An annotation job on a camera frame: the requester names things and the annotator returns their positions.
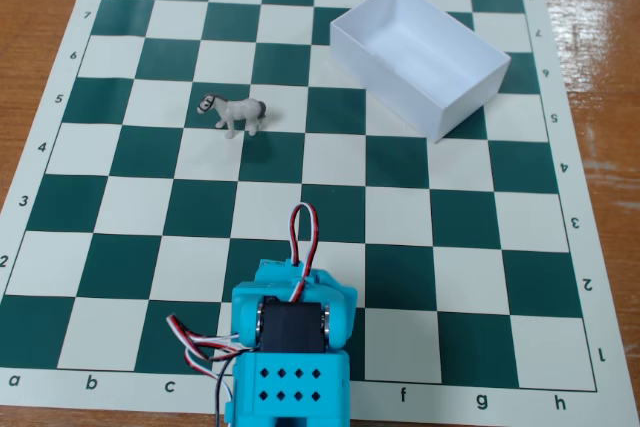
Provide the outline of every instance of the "horse mane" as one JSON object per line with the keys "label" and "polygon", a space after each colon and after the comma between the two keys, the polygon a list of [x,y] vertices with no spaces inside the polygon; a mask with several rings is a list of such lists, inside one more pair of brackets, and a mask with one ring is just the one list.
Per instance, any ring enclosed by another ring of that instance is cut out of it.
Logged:
{"label": "horse mane", "polygon": [[210,94],[210,95],[213,96],[213,100],[211,101],[211,106],[213,106],[213,103],[216,101],[216,99],[220,99],[220,100],[222,100],[224,102],[229,102],[229,99],[221,96],[220,94]]}

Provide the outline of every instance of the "horse tail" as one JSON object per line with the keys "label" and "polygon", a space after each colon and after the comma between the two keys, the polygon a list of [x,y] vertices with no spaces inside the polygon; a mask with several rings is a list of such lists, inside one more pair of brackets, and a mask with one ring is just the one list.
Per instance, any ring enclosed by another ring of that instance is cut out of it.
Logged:
{"label": "horse tail", "polygon": [[264,105],[264,102],[261,100],[258,101],[258,104],[260,104],[260,113],[258,114],[258,118],[264,119],[264,113],[267,111],[267,106]]}

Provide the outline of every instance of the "black wire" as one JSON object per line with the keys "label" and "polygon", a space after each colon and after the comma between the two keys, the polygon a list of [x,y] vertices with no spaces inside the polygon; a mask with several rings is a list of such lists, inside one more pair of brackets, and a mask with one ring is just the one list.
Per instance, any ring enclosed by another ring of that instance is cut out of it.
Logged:
{"label": "black wire", "polygon": [[227,370],[227,367],[229,367],[231,361],[244,352],[246,351],[242,350],[233,357],[227,359],[222,366],[222,370],[218,374],[218,380],[216,380],[216,427],[220,427],[220,387],[222,387],[222,377],[224,377],[224,373]]}

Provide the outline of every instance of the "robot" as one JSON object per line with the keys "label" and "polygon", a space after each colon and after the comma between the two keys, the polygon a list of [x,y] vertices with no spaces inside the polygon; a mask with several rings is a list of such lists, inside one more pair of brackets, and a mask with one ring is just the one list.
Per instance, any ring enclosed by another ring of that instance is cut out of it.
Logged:
{"label": "robot", "polygon": [[[310,214],[311,247],[298,258],[295,219],[302,207]],[[206,337],[189,331],[175,316],[169,326],[185,345],[185,360],[216,385],[216,425],[220,387],[230,401],[225,420],[232,427],[348,427],[350,425],[349,356],[342,350],[353,331],[357,291],[328,272],[312,269],[318,246],[315,209],[298,204],[290,216],[291,258],[261,260],[255,279],[232,293],[231,335]],[[224,355],[207,357],[200,347]],[[220,373],[205,361],[225,361]],[[234,395],[223,381],[231,361]]]}

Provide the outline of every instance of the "chessboard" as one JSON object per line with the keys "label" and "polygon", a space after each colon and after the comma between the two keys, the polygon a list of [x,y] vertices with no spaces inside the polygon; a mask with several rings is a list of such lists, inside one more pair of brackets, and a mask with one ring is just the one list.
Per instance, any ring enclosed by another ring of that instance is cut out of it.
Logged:
{"label": "chessboard", "polygon": [[306,201],[354,419],[638,425],[545,0],[430,0],[512,59],[436,144],[331,59],[361,1],[77,0],[0,217],[3,403],[212,412],[165,318],[229,333]]}

